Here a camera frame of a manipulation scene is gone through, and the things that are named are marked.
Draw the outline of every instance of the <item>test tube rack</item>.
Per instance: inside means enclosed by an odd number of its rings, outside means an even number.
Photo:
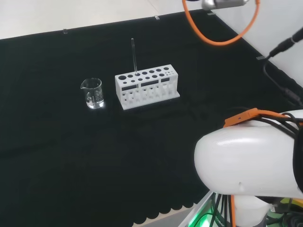
[[[172,65],[116,75],[115,81],[124,110],[180,97],[178,74]]]

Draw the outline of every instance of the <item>wall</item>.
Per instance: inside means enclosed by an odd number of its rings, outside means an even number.
[[[187,2],[200,9],[201,0]],[[236,32],[252,18],[255,1],[215,12]],[[183,11],[181,0],[0,0],[0,39]],[[259,17],[244,38],[263,55],[303,26],[303,0],[261,0]],[[273,63],[303,86],[303,42]]]
[[[237,33],[250,22],[255,1],[244,7],[214,10]],[[303,27],[303,0],[261,0],[260,13],[252,29],[244,36],[264,56],[284,39]],[[279,69],[303,87],[303,41],[271,60]]]

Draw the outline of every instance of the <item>black tablecloth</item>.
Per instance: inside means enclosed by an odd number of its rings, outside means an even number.
[[[192,14],[211,39],[235,36]],[[114,75],[133,71],[131,38],[139,70],[172,64],[180,98],[122,110]],[[130,227],[191,207],[208,191],[194,167],[200,137],[239,106],[294,109],[257,56],[244,40],[202,43],[183,13],[1,40],[0,225]],[[80,85],[91,77],[105,109],[86,106]]]

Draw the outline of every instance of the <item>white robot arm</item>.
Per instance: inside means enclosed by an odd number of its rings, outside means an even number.
[[[303,110],[289,113],[303,118]],[[240,227],[258,225],[270,208],[255,196],[303,199],[300,174],[295,173],[294,139],[268,123],[251,120],[205,135],[196,144],[195,166],[211,191],[235,195]]]

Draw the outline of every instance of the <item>orange clip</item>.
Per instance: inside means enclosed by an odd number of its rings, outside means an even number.
[[[274,117],[288,117],[288,116],[282,115],[280,113],[278,114],[276,112],[272,112],[272,111],[268,111],[268,110],[258,110],[257,108],[253,108],[253,109],[244,111],[240,114],[237,114],[233,117],[230,117],[230,118],[226,119],[225,120],[225,125],[223,127],[225,128],[225,127],[228,127],[228,126],[239,124],[239,123],[247,121],[251,118],[258,117],[261,114],[274,116]]]

